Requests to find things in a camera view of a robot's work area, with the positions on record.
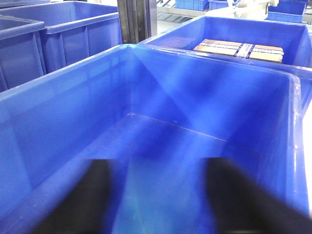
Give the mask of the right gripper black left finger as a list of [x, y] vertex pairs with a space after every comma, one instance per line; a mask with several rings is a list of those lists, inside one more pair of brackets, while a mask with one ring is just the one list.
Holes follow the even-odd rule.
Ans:
[[32, 233], [111, 233], [121, 188], [122, 163], [117, 159], [93, 159], [75, 187]]

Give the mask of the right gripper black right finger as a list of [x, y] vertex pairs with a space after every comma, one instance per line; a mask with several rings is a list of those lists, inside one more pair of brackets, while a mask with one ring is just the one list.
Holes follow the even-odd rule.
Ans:
[[312, 220], [278, 200], [225, 158], [203, 160], [204, 189], [218, 234], [310, 234]]

